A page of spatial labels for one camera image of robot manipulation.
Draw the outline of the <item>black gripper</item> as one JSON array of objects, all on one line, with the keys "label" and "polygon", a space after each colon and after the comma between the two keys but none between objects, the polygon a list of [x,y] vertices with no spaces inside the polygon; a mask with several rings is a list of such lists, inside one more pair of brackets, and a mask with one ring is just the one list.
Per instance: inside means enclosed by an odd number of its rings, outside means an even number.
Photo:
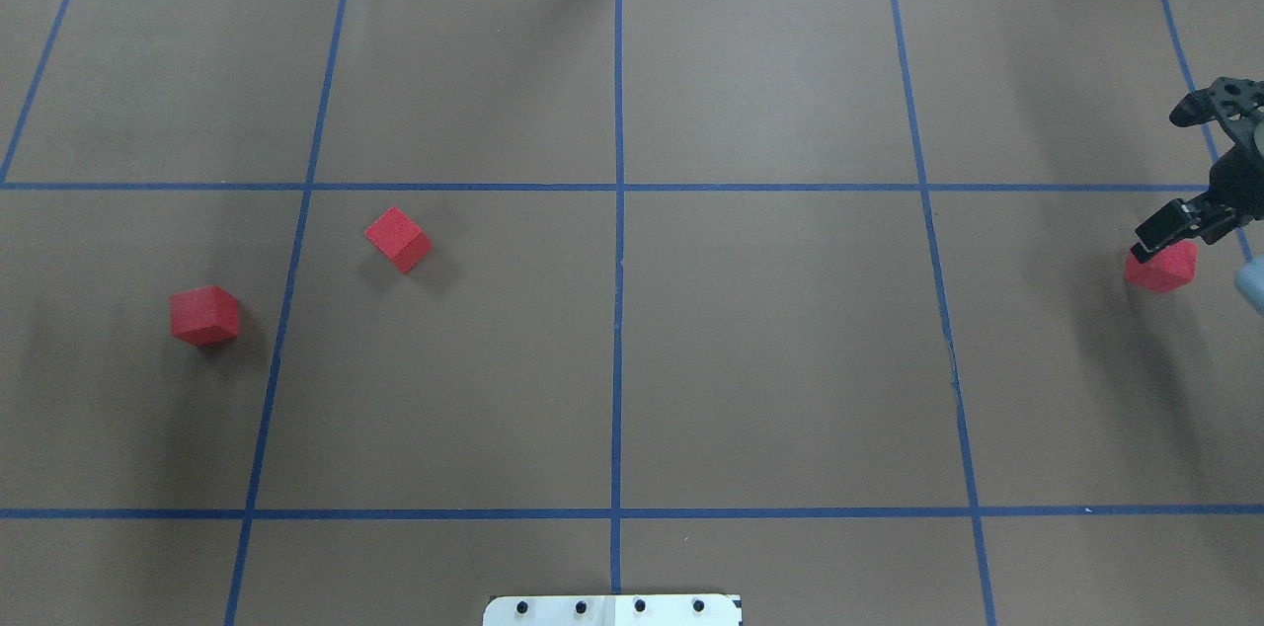
[{"label": "black gripper", "polygon": [[1170,199],[1135,229],[1130,253],[1141,266],[1179,242],[1213,245],[1237,226],[1261,220],[1261,82],[1237,77],[1215,78],[1176,104],[1173,125],[1217,121],[1232,145],[1208,172],[1208,196]]}]

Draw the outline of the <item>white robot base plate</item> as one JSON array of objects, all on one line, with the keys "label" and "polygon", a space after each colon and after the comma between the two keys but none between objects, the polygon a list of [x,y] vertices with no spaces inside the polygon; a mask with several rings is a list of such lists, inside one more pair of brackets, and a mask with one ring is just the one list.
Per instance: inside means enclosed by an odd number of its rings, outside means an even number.
[{"label": "white robot base plate", "polygon": [[514,594],[495,597],[483,625],[744,625],[739,597],[720,593]]}]

